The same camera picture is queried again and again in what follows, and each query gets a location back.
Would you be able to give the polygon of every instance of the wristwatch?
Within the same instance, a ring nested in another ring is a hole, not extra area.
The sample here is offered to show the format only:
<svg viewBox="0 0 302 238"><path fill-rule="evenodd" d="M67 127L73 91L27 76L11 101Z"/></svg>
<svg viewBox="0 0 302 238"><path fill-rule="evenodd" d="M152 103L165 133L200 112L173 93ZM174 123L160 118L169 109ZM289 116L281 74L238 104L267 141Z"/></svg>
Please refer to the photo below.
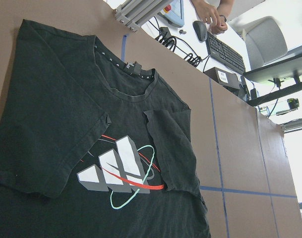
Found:
<svg viewBox="0 0 302 238"><path fill-rule="evenodd" d="M226 19L226 17L225 17L224 15L219 15L219 16L223 16L223 17L224 17L224 19L225 19L225 22L227 22L227 19Z"/></svg>

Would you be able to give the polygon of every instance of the chair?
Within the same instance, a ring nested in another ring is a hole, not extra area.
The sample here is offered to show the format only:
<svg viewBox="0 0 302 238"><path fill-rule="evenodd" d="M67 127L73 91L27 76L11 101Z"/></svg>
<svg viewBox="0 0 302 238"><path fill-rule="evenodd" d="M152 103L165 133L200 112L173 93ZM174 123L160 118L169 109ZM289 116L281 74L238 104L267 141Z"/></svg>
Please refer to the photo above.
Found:
<svg viewBox="0 0 302 238"><path fill-rule="evenodd" d="M272 17L243 32L251 70L284 56L288 49L284 36Z"/></svg>

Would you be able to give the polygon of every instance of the folded sleeve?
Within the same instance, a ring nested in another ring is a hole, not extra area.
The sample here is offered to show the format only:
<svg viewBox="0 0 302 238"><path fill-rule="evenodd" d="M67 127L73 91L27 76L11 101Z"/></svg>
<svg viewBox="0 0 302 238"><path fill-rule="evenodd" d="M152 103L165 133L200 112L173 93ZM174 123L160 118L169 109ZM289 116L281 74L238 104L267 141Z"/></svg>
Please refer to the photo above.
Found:
<svg viewBox="0 0 302 238"><path fill-rule="evenodd" d="M0 123L0 184L59 196L71 170L110 123L24 20Z"/></svg>
<svg viewBox="0 0 302 238"><path fill-rule="evenodd" d="M152 110L144 114L167 190L190 192L202 199L190 143L190 110L175 113Z"/></svg>

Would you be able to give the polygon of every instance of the hand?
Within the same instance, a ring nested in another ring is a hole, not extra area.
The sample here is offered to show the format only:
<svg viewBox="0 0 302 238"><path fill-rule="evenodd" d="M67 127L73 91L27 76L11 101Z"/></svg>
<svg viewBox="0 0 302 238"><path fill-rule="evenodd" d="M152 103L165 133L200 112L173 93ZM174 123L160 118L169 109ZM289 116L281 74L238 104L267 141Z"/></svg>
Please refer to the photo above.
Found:
<svg viewBox="0 0 302 238"><path fill-rule="evenodd" d="M227 31L228 26L225 23L224 17L220 17L220 20L221 20L220 26L212 26L212 25L209 26L209 31L212 34L218 35L221 33L225 33L225 31Z"/></svg>
<svg viewBox="0 0 302 238"><path fill-rule="evenodd" d="M221 18L217 9L206 3L204 0L191 0L197 15L201 18L203 23L210 24L211 26L221 27Z"/></svg>

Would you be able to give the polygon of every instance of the computer mouse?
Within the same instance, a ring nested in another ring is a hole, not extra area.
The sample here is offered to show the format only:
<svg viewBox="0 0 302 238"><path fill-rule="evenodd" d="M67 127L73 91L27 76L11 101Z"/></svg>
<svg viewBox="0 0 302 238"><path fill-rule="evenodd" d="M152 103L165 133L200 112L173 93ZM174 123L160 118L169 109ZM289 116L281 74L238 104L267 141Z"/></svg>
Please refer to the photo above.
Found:
<svg viewBox="0 0 302 238"><path fill-rule="evenodd" d="M204 42L205 40L207 40L207 27L205 23L203 23L202 21L194 21L192 23L192 26L196 32L199 41Z"/></svg>

